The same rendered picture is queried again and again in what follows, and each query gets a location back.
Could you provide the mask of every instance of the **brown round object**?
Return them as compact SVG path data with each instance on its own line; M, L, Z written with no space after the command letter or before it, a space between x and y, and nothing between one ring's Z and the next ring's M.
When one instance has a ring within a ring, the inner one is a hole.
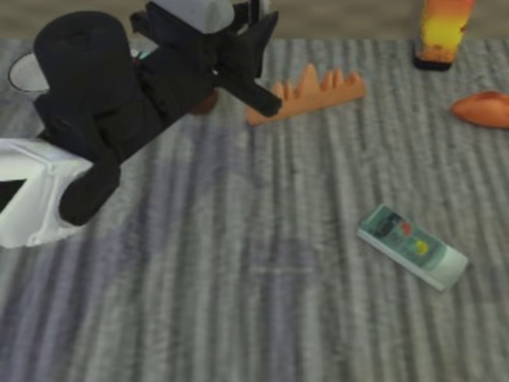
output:
M199 105L197 105L195 108L193 108L191 110L191 114L205 115L205 114L210 113L216 106L217 101L219 100L219 97L220 97L220 95L219 95L217 89L214 89L212 94L204 102L200 103Z

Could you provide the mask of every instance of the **orange fish-shaped object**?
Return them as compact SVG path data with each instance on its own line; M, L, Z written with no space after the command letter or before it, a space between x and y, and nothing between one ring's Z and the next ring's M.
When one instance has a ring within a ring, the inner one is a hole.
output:
M473 94L460 99L451 112L464 121L494 129L509 129L509 95L497 91Z

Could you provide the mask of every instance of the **green label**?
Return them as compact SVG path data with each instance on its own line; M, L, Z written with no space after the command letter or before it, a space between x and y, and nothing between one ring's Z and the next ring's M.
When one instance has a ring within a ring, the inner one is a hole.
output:
M447 246L382 205L361 225L361 229L401 257L426 270L433 270L444 258Z

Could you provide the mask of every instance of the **bottle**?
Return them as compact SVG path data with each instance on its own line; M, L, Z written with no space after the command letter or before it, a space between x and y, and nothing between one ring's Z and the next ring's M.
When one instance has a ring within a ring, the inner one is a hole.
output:
M414 43L414 66L447 71L456 59L474 0L424 0L421 31Z

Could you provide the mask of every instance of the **green and white remote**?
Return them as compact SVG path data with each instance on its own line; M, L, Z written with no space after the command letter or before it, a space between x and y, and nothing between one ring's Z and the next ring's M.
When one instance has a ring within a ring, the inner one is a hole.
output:
M456 249L385 205L360 223L357 235L439 291L454 285L468 266Z

